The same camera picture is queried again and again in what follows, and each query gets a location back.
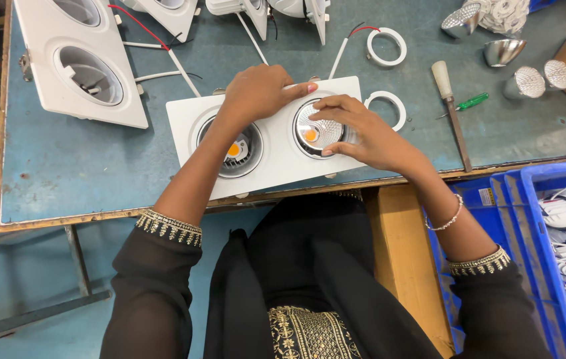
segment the workbench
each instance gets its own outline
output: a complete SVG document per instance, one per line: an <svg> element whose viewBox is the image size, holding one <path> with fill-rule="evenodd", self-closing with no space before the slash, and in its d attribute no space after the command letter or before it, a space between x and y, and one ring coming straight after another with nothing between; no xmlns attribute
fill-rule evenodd
<svg viewBox="0 0 566 359"><path fill-rule="evenodd" d="M113 3L123 6L119 1ZM359 22L392 28L408 46L407 58L399 66L381 68L368 61L368 31L360 31L350 39L335 77L358 76L363 99L375 91L398 95L408 117L399 134L420 148L443 177L464 174L449 119L435 119L446 111L431 72L431 65L439 60L447 61L458 102L482 92L490 94L478 107L459 113L476 169L471 175L566 160L566 94L557 91L519 101L502 96L505 80L518 67L542 68L557 52L566 38L566 1L529 16L522 30L528 44L504 68L489 68L482 55L483 45L501 35L478 28L469 38L454 40L440 30L445 17L461 4L460 0L333 0L328 8L331 20L326 46L321 46L315 25L277 12L278 40L269 21L267 41L257 41L270 64L281 64L295 81L305 82L312 76L328 77L343 38ZM194 18L189 35L194 40L175 47L175 54L188 72L203 77L193 81L206 96L261 60L236 15L214 16L203 0L199 6L203 9ZM172 39L148 14L132 13L164 41ZM125 41L155 43L130 18L124 14L121 18L119 30ZM171 76L141 83L150 124L145 130L45 111L35 84L22 79L18 59L25 46L11 0L7 1L6 19L0 232L135 216L151 206L180 167L166 102L194 97L184 79ZM374 41L374 49L388 60L399 53L396 44L383 38ZM165 51L130 47L127 51L137 77L176 70ZM396 123L397 111L391 104L375 101L370 108L391 125ZM245 199L215 200L210 206L401 181L404 179L395 173L362 167L339 173L334 179L312 178L258 191Z"/></svg>

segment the red wire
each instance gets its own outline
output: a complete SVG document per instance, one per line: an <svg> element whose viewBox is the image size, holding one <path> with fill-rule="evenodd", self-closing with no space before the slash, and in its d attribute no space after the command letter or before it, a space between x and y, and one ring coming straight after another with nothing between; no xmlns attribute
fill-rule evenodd
<svg viewBox="0 0 566 359"><path fill-rule="evenodd" d="M170 49L168 49L168 47L163 43L163 41L161 41L160 38L158 38L156 35L154 35L152 33L152 31L148 30L148 28L146 28L145 26L143 26L143 24L141 22L139 22L137 19L134 18L134 16L132 16L129 12L125 11L125 9L123 9L120 6L117 5L108 5L109 8L115 8L115 9L119 9L122 12L124 12L126 15L128 15L129 17L132 18L132 20L135 20L137 24L139 24L139 26L141 26L145 31L147 31L149 34L152 35L152 37L154 37L155 39L157 39L157 41L161 44L161 47L165 50L165 51L169 51Z"/></svg>
<svg viewBox="0 0 566 359"><path fill-rule="evenodd" d="M350 36L354 35L355 33L359 32L359 31L361 31L361 30L363 30L363 29L374 29L374 30L378 31L379 33L381 32L379 29L375 28L374 26L365 26L365 27L362 27L362 28L359 28L359 29L356 29L356 30L352 31L352 33L350 34Z"/></svg>

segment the floor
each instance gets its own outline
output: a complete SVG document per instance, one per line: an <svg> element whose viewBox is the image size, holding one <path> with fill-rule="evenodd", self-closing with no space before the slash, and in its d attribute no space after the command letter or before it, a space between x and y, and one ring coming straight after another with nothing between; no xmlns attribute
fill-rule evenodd
<svg viewBox="0 0 566 359"><path fill-rule="evenodd" d="M207 215L201 222L203 257L192 268L190 307L193 322L191 359L203 356L210 278L230 229L254 230L270 208ZM78 225L93 291L109 288L111 263L135 219ZM0 319L78 298L63 227L43 229L0 246ZM98 358L113 300L98 302L33 324L0 339L0 358Z"/></svg>

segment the black sleeve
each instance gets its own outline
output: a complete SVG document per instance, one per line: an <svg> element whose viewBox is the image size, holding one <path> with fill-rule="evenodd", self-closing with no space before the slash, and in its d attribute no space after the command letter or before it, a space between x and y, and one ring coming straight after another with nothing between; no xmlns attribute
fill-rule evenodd
<svg viewBox="0 0 566 359"><path fill-rule="evenodd" d="M518 267L503 249L478 261L449 265L466 334L464 351L454 358L551 358Z"/></svg>
<svg viewBox="0 0 566 359"><path fill-rule="evenodd" d="M102 359L185 359L192 322L190 269L201 258L201 230L148 211L114 259L112 318Z"/></svg>

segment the white light fixture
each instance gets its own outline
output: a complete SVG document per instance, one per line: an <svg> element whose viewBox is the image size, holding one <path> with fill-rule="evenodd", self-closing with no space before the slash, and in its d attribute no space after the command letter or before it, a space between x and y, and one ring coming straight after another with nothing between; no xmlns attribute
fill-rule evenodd
<svg viewBox="0 0 566 359"><path fill-rule="evenodd" d="M308 18L316 25L321 44L325 45L325 22L330 19L325 10L330 5L330 0L273 0L270 4L274 9L288 16Z"/></svg>
<svg viewBox="0 0 566 359"><path fill-rule="evenodd" d="M16 0L15 5L26 45L20 63L32 71L45 110L148 127L107 0Z"/></svg>
<svg viewBox="0 0 566 359"><path fill-rule="evenodd" d="M333 130L333 124L325 128L317 123L309 134L302 126L304 117L317 99L335 94L348 94L361 99L357 77L335 78L318 81L319 89L304 98L285 106L271 118L260 119L249 126L228 150L220 176L216 180L210 199L252 192L308 178L330 175L348 169L365 166L344 155L321 157L313 151L320 144L323 129ZM175 139L176 152L181 165L190 158L199 141L214 120L224 94L201 98L189 98L166 104L168 119ZM344 126L341 141L356 143L356 134ZM241 143L248 147L247 155L241 152Z"/></svg>
<svg viewBox="0 0 566 359"><path fill-rule="evenodd" d="M206 0L206 7L213 15L246 12L256 31L265 41L268 31L268 3L265 0Z"/></svg>
<svg viewBox="0 0 566 359"><path fill-rule="evenodd" d="M127 7L152 15L177 40L185 42L198 0L121 0Z"/></svg>

